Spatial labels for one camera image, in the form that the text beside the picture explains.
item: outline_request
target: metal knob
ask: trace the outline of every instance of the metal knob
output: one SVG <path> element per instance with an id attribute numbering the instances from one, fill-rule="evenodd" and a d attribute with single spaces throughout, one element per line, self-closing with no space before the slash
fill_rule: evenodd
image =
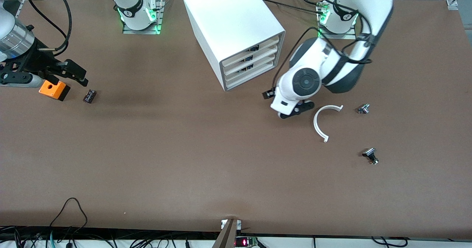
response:
<path id="1" fill-rule="evenodd" d="M 367 113 L 369 113 L 369 107 L 370 107 L 370 106 L 371 106 L 371 105 L 368 104 L 368 103 L 367 103 L 367 104 L 364 104 L 364 105 L 362 105 L 362 106 L 357 110 L 357 112 L 359 112 L 359 113 L 361 113 L 361 114 L 362 114 L 362 113 L 367 114 Z"/>

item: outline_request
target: brown table surface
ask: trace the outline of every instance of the brown table surface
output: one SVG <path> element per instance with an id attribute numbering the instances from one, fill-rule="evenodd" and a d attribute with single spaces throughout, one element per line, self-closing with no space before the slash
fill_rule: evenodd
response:
<path id="1" fill-rule="evenodd" d="M 396 0 L 354 90 L 312 97 L 344 105 L 319 117 L 327 143 L 316 109 L 281 120 L 262 99 L 275 71 L 223 92 L 182 0 L 153 36 L 121 34 L 112 0 L 68 1 L 59 59 L 90 83 L 65 80 L 64 102 L 0 89 L 0 224 L 48 225 L 75 196 L 90 227 L 217 231 L 237 217 L 252 233 L 472 238 L 472 50 L 445 1 Z M 61 0 L 37 5 L 66 29 Z M 268 6 L 287 30 L 285 57 L 314 17 Z M 62 42 L 29 4 L 20 18 Z M 91 105 L 88 89 L 99 91 Z M 368 115 L 355 112 L 363 103 Z M 360 156 L 369 147 L 379 165 Z M 71 203 L 55 225 L 82 223 Z"/>

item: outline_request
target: black clamp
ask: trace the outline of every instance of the black clamp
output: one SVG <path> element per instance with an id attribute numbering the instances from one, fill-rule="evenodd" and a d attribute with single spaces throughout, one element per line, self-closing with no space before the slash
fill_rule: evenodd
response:
<path id="1" fill-rule="evenodd" d="M 263 98 L 265 100 L 273 98 L 275 96 L 275 87 L 273 87 L 271 90 L 267 90 L 263 92 Z"/>

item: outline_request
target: black electronic component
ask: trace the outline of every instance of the black electronic component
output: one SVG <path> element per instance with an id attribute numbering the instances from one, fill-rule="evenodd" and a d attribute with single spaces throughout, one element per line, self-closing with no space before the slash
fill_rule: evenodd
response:
<path id="1" fill-rule="evenodd" d="M 275 96 L 275 88 L 272 88 L 271 90 L 267 90 L 263 92 L 263 97 L 265 100 L 273 98 L 274 96 Z"/>
<path id="2" fill-rule="evenodd" d="M 241 69 L 241 70 L 237 71 L 236 73 L 242 73 L 242 72 L 245 72 L 245 71 L 247 71 L 247 70 L 249 70 L 249 69 L 251 69 L 251 68 L 253 68 L 253 67 L 254 67 L 254 64 L 252 64 L 252 65 L 248 65 L 248 66 L 244 67 L 243 69 Z"/>
<path id="3" fill-rule="evenodd" d="M 370 148 L 362 153 L 362 156 L 368 157 L 371 160 L 372 165 L 377 165 L 379 164 L 379 159 L 375 156 L 374 154 L 375 148 Z"/>
<path id="4" fill-rule="evenodd" d="M 258 50 L 259 50 L 259 45 L 254 46 L 254 47 L 249 49 L 249 51 L 258 51 Z"/>
<path id="5" fill-rule="evenodd" d="M 87 95 L 84 97 L 84 102 L 87 102 L 87 103 L 91 104 L 91 102 L 95 98 L 96 94 L 97 94 L 97 92 L 95 90 L 89 90 Z"/>
<path id="6" fill-rule="evenodd" d="M 235 247 L 253 247 L 257 245 L 255 237 L 236 237 Z"/>
<path id="7" fill-rule="evenodd" d="M 249 61 L 251 61 L 253 58 L 254 58 L 254 56 L 251 55 L 251 56 L 246 57 L 245 59 L 243 59 L 241 62 L 249 62 Z"/>

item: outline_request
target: small black component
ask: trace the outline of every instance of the small black component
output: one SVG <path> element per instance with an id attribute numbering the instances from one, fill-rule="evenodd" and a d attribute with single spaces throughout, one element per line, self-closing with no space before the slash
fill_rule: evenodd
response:
<path id="1" fill-rule="evenodd" d="M 84 97 L 84 102 L 91 103 L 97 92 L 95 90 L 89 90 L 87 95 Z"/>
<path id="2" fill-rule="evenodd" d="M 362 156 L 368 157 L 371 160 L 372 165 L 377 165 L 379 163 L 379 159 L 374 155 L 375 148 L 370 148 L 362 153 Z"/>
<path id="3" fill-rule="evenodd" d="M 274 96 L 275 96 L 275 88 L 272 88 L 270 90 L 267 90 L 267 91 L 263 92 L 263 98 L 265 100 L 273 98 Z"/>
<path id="4" fill-rule="evenodd" d="M 313 108 L 315 108 L 315 103 L 313 101 L 310 101 L 310 100 L 305 100 L 303 103 L 298 103 L 295 106 L 294 110 L 292 110 L 292 113 L 290 113 L 290 115 L 285 115 L 283 113 L 280 113 L 279 117 L 281 119 L 287 119 L 287 118 L 295 116 L 295 115 L 300 115 L 302 112 L 305 112 L 307 110 L 311 110 Z"/>
<path id="5" fill-rule="evenodd" d="M 253 68 L 253 67 L 254 67 L 254 64 L 249 65 L 249 66 L 246 66 L 246 67 L 244 67 L 243 69 L 237 71 L 236 73 L 245 72 L 245 71 L 247 71 L 247 70 L 249 70 L 249 69 L 251 69 L 251 68 Z"/>
<path id="6" fill-rule="evenodd" d="M 254 47 L 249 49 L 249 51 L 258 51 L 258 50 L 259 50 L 259 45 L 254 46 Z"/>
<path id="7" fill-rule="evenodd" d="M 253 55 L 247 57 L 246 59 L 243 59 L 241 62 L 248 62 L 248 61 L 251 61 L 253 59 Z"/>

